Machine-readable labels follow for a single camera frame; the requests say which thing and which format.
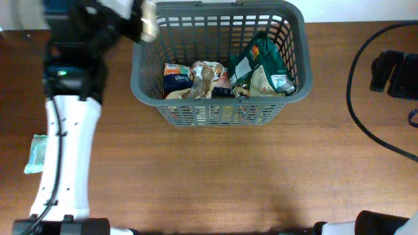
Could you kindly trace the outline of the cream snack bag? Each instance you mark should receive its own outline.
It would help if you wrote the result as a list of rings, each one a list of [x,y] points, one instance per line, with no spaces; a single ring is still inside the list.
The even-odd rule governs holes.
[[[159,34],[159,26],[156,22],[156,4],[153,1],[143,1],[141,10],[141,40],[145,42],[152,42]]]

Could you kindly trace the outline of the green tortilla wrap package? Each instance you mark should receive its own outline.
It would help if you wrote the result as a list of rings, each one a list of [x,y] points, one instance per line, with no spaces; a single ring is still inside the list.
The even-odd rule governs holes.
[[[296,91],[278,47],[259,31],[227,67],[235,97],[286,97]]]

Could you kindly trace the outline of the teal snack bar wrapper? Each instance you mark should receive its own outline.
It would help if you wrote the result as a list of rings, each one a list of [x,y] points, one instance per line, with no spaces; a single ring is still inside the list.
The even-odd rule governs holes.
[[[33,135],[29,159],[24,168],[25,174],[36,174],[43,171],[47,139],[46,135]]]

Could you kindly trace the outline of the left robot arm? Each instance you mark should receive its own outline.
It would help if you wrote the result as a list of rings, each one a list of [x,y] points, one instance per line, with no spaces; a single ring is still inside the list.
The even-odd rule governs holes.
[[[89,215],[91,148],[108,70],[104,56],[121,37],[157,35],[152,1],[43,1],[51,29],[42,62],[47,145],[39,190],[13,234],[134,234]]]

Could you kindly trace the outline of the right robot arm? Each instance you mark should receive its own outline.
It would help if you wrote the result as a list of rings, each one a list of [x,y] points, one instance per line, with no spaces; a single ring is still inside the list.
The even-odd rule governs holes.
[[[393,98],[417,99],[417,54],[386,50],[373,60],[370,90]],[[363,210],[356,220],[317,222],[312,234],[417,234],[417,215],[411,218]]]

